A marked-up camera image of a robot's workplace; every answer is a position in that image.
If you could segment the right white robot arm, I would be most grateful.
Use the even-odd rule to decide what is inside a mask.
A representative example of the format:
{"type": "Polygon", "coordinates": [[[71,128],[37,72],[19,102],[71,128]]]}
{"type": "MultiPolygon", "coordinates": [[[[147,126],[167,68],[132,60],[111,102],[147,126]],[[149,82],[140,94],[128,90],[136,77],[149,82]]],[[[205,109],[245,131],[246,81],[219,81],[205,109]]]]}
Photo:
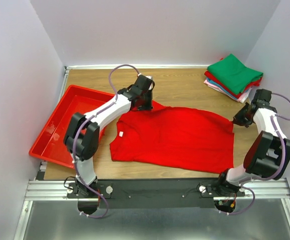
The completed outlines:
{"type": "Polygon", "coordinates": [[[233,123],[249,127],[256,124],[258,136],[245,155],[243,164],[222,172],[215,191],[226,196],[237,193],[243,184],[252,180],[278,180],[290,161],[290,139],[282,132],[275,107],[270,105],[273,92],[258,89],[251,103],[233,117],[233,123]]]}

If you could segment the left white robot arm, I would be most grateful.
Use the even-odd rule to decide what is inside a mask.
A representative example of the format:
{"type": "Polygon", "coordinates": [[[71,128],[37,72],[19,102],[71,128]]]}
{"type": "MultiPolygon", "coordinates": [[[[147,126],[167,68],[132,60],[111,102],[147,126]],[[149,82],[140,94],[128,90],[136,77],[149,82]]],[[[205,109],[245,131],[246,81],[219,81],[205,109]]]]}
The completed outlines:
{"type": "Polygon", "coordinates": [[[134,84],[117,91],[100,107],[85,114],[77,112],[72,115],[64,145],[71,154],[78,191],[82,196],[89,198],[99,195],[93,157],[99,147],[101,131],[114,119],[131,110],[151,110],[154,87],[151,76],[139,73],[134,84]]]}

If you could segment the pink folded t shirt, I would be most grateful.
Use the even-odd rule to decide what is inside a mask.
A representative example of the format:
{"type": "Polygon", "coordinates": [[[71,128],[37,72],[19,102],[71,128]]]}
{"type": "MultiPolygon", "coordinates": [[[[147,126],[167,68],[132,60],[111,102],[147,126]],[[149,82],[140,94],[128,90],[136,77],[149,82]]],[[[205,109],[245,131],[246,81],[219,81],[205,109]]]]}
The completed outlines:
{"type": "Polygon", "coordinates": [[[250,93],[251,90],[252,90],[252,88],[249,88],[249,89],[246,90],[246,91],[245,91],[245,92],[244,92],[244,93],[243,93],[239,98],[234,98],[234,97],[232,97],[232,96],[226,94],[226,93],[225,93],[222,89],[220,89],[219,87],[210,84],[206,79],[205,79],[204,83],[205,83],[209,88],[212,88],[212,89],[214,89],[214,90],[216,90],[216,91],[218,91],[218,92],[220,92],[220,93],[222,93],[222,94],[224,94],[224,95],[230,97],[231,99],[235,100],[236,102],[239,102],[239,103],[242,103],[242,104],[247,100],[247,98],[249,97],[249,93],[250,93]]]}

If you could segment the blue folded t shirt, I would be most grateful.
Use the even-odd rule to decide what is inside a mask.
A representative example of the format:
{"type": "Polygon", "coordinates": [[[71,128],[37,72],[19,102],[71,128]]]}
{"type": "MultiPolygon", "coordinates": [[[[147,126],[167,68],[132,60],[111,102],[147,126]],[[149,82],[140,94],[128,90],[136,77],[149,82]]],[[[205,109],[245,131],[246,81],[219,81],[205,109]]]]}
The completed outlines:
{"type": "Polygon", "coordinates": [[[240,95],[236,95],[236,94],[230,92],[226,87],[224,87],[224,86],[222,86],[221,84],[219,84],[219,83],[213,81],[212,79],[210,79],[210,78],[207,77],[206,80],[207,80],[210,84],[212,84],[212,85],[214,85],[214,86],[217,86],[217,87],[219,87],[220,89],[222,89],[226,94],[228,94],[228,95],[230,95],[230,96],[232,96],[232,97],[234,97],[234,98],[236,98],[236,99],[238,99],[238,98],[240,97],[240,95]]]}

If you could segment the red plastic tray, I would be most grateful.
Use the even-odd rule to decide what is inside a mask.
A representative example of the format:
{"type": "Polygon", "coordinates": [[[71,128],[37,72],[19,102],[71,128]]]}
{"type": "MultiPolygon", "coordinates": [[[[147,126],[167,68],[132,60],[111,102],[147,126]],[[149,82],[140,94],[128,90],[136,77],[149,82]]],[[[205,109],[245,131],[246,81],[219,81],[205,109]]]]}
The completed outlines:
{"type": "Polygon", "coordinates": [[[70,85],[29,151],[29,155],[73,169],[63,140],[74,113],[85,114],[113,98],[112,93],[70,85]]]}

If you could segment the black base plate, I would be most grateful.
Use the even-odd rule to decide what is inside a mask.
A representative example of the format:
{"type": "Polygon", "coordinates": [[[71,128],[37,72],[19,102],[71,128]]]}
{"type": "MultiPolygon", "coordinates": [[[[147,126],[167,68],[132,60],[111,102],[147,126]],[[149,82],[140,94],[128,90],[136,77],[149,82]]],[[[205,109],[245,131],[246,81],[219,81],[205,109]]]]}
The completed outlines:
{"type": "Polygon", "coordinates": [[[219,195],[214,189],[217,179],[156,178],[99,179],[99,195],[87,195],[77,182],[64,181],[67,198],[78,200],[78,210],[93,215],[106,209],[218,208],[233,212],[234,199],[245,194],[219,195]]]}

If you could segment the aluminium frame rail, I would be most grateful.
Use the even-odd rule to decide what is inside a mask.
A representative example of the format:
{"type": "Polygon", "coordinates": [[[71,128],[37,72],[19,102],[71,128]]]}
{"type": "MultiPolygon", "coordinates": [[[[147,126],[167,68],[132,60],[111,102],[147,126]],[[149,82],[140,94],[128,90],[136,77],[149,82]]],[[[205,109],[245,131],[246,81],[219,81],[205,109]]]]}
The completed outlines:
{"type": "Polygon", "coordinates": [[[45,173],[27,185],[17,240],[290,240],[286,179],[223,195],[213,178],[101,179],[102,201],[45,173]]]}

